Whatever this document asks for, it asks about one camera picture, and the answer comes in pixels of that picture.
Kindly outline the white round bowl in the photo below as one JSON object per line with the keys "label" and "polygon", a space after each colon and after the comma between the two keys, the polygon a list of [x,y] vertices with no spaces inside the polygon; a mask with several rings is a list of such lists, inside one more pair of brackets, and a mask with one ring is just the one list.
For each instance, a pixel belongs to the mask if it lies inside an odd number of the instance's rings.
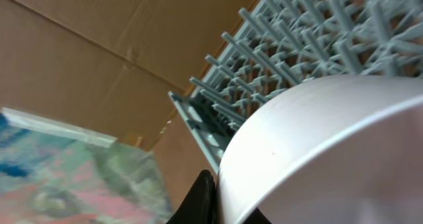
{"label": "white round bowl", "polygon": [[422,80],[333,75],[239,128],[219,167],[220,223],[421,223]]}

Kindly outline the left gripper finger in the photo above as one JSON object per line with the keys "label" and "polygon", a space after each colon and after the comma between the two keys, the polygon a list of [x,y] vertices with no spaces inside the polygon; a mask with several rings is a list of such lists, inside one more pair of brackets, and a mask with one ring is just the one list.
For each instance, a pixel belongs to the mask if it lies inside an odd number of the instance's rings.
{"label": "left gripper finger", "polygon": [[202,170],[167,224],[212,224],[216,187],[209,170]]}

